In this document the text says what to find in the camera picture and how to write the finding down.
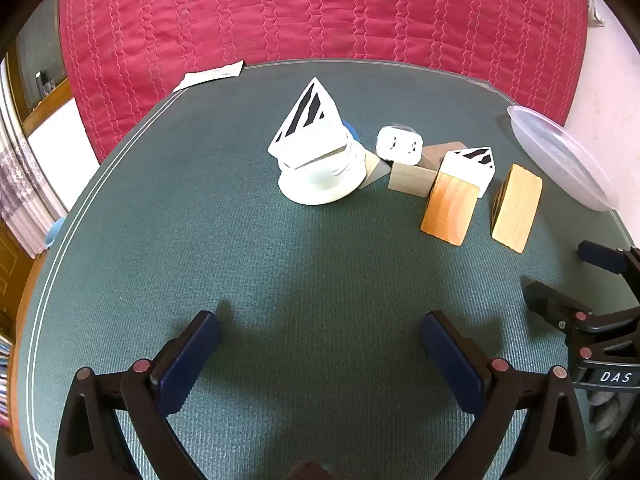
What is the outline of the clear plastic bowl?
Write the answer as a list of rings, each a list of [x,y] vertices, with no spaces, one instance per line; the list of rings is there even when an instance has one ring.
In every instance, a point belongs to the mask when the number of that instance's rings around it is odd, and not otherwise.
[[[611,180],[563,127],[525,106],[511,105],[506,112],[521,148],[557,186],[594,211],[618,208]]]

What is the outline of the yellow wooden block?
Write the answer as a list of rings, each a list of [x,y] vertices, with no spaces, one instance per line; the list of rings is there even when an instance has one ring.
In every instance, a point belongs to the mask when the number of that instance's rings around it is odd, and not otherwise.
[[[541,177],[513,164],[491,208],[491,237],[518,254],[524,252],[541,192]]]

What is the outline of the orange wooden block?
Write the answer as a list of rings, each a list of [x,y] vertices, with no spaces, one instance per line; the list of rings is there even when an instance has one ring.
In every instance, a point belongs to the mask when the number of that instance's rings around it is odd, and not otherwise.
[[[420,230],[454,246],[468,232],[480,189],[440,172],[432,186]]]

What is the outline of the small white striped wedge block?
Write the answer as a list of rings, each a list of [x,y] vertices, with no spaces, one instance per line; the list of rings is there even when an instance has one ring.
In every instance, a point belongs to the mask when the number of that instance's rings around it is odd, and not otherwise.
[[[462,148],[446,153],[439,171],[450,177],[478,187],[478,197],[483,198],[496,172],[491,148]]]

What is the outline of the natural wooden cube block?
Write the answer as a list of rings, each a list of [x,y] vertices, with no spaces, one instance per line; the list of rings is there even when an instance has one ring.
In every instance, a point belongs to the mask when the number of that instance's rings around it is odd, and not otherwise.
[[[420,166],[394,162],[390,170],[388,188],[392,191],[427,197],[437,177],[437,172]]]

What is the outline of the brown wooden block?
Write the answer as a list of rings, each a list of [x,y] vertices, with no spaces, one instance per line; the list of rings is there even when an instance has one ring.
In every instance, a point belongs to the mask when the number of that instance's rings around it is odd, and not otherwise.
[[[448,152],[464,149],[465,145],[459,141],[424,146],[418,166],[438,171],[442,160]]]

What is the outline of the white usb charger plug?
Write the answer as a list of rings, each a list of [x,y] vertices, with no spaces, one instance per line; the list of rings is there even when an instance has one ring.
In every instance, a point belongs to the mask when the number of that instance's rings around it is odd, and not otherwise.
[[[375,153],[386,162],[416,166],[422,158],[423,138],[404,125],[384,126],[376,136]]]

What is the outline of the natural wooden triangle block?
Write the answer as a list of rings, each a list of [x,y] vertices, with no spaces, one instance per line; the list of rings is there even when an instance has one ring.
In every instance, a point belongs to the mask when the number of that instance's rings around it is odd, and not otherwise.
[[[364,163],[366,164],[367,174],[360,183],[359,188],[365,188],[390,173],[390,165],[385,160],[380,159],[377,154],[370,151],[366,151]]]

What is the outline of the blue wooden wedge block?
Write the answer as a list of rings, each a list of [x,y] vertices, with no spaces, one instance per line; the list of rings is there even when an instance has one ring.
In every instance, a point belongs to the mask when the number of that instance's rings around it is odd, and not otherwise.
[[[352,138],[355,141],[360,142],[360,137],[359,137],[359,134],[358,134],[357,130],[349,122],[346,122],[346,120],[344,120],[344,119],[342,119],[342,124],[349,131],[349,133],[352,136]]]

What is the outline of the white plastic cup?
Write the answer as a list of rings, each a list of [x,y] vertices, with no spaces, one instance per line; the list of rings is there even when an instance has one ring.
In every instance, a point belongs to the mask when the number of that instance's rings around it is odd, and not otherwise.
[[[278,185],[282,194],[296,204],[317,206],[344,198],[367,177],[366,150],[342,128],[346,144],[292,169],[279,162]]]

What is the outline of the large white striped wedge block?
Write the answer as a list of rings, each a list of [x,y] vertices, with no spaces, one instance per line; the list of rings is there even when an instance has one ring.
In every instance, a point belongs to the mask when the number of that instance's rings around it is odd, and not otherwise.
[[[347,144],[337,106],[317,77],[309,81],[268,146],[268,153],[297,169]]]

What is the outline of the light blue cup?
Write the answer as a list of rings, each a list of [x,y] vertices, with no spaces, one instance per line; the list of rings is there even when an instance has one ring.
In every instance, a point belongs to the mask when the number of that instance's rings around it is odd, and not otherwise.
[[[54,244],[55,239],[58,237],[58,233],[61,231],[64,222],[65,218],[61,217],[52,224],[50,230],[47,232],[46,238],[44,239],[44,248],[49,249]]]

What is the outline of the white curtain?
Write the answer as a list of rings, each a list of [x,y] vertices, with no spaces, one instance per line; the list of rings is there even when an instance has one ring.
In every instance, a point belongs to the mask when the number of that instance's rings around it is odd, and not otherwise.
[[[43,252],[44,240],[67,214],[44,175],[17,119],[6,62],[1,62],[1,219],[30,258]]]

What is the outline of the white paper card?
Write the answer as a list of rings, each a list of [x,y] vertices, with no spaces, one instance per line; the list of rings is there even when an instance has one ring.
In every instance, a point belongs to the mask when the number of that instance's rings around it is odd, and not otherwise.
[[[227,64],[225,66],[211,68],[210,70],[202,70],[201,72],[186,73],[180,82],[171,90],[178,92],[187,88],[205,84],[209,81],[239,77],[242,73],[245,63],[243,60]]]

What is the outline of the red quilted blanket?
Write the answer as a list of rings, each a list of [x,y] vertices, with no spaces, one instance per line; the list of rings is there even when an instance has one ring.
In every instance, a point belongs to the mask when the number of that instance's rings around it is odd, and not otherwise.
[[[63,61],[107,158],[187,73],[244,61],[363,58],[483,79],[567,118],[588,0],[60,0]]]

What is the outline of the wooden window frame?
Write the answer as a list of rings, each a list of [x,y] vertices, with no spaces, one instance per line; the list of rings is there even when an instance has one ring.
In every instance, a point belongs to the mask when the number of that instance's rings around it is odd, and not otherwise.
[[[42,0],[10,43],[6,70],[12,102],[28,138],[72,97],[63,60],[60,0]]]

